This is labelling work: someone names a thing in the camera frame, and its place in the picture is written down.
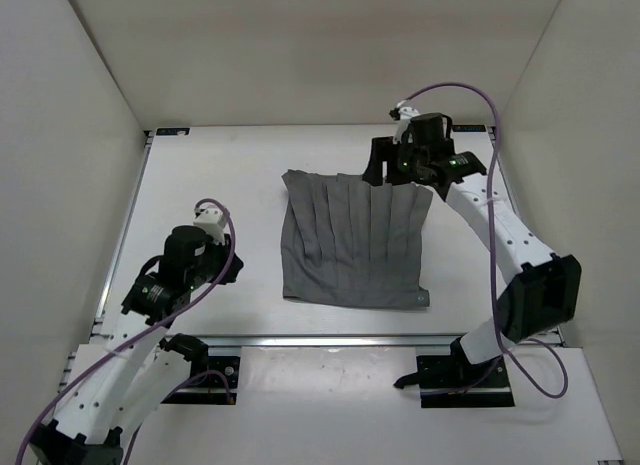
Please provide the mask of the grey pleated skirt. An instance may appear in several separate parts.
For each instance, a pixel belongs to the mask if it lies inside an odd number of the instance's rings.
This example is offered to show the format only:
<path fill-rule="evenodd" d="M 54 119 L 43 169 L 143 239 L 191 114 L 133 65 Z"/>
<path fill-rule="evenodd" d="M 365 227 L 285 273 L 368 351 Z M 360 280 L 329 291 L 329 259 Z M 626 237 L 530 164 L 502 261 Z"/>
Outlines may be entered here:
<path fill-rule="evenodd" d="M 283 296 L 352 309 L 423 310 L 422 230 L 432 191 L 358 175 L 287 171 Z"/>

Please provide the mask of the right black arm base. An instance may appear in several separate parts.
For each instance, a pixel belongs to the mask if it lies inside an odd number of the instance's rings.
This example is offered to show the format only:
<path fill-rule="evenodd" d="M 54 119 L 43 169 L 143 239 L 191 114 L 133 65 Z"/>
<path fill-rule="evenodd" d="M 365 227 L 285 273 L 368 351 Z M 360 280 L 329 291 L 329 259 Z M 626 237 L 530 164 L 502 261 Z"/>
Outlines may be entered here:
<path fill-rule="evenodd" d="M 470 364 L 456 339 L 448 355 L 418 355 L 416 364 L 417 370 L 398 378 L 394 387 L 418 387 L 423 409 L 515 406 L 503 356 Z"/>

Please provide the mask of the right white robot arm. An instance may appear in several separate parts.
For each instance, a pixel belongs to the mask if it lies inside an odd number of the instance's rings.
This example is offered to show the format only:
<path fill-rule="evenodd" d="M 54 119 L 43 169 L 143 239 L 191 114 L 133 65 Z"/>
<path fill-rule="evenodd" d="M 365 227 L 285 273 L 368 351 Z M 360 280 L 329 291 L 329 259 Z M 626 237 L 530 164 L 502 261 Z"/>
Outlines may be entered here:
<path fill-rule="evenodd" d="M 573 319 L 581 266 L 539 240 L 494 190 L 487 169 L 471 152 L 456 152 L 453 123 L 441 113 L 407 106 L 390 112 L 391 137 L 372 141 L 363 178 L 371 185 L 414 182 L 437 192 L 489 250 L 506 284 L 491 319 L 451 346 L 449 376 L 471 385 L 484 364 L 523 340 Z"/>

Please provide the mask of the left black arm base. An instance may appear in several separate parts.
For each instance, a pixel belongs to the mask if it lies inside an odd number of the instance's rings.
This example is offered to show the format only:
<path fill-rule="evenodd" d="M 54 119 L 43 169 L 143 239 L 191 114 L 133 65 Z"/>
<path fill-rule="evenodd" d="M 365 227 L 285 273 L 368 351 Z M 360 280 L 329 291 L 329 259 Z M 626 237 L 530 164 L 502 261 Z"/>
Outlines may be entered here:
<path fill-rule="evenodd" d="M 159 342 L 163 352 L 177 352 L 190 366 L 187 379 L 164 400 L 175 405 L 229 405 L 237 403 L 241 357 L 216 351 L 202 340 L 177 334 Z"/>

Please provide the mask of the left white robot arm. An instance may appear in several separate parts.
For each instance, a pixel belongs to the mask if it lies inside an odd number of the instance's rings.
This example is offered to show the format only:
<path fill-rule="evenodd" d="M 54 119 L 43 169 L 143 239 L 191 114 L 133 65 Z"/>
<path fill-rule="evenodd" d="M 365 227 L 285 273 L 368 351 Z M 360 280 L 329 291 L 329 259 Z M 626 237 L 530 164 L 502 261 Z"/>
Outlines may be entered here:
<path fill-rule="evenodd" d="M 181 225 L 140 269 L 102 356 L 35 420 L 22 450 L 42 464 L 124 464 L 124 449 L 167 397 L 208 375 L 208 347 L 168 334 L 174 321 L 243 267 L 233 225 Z"/>

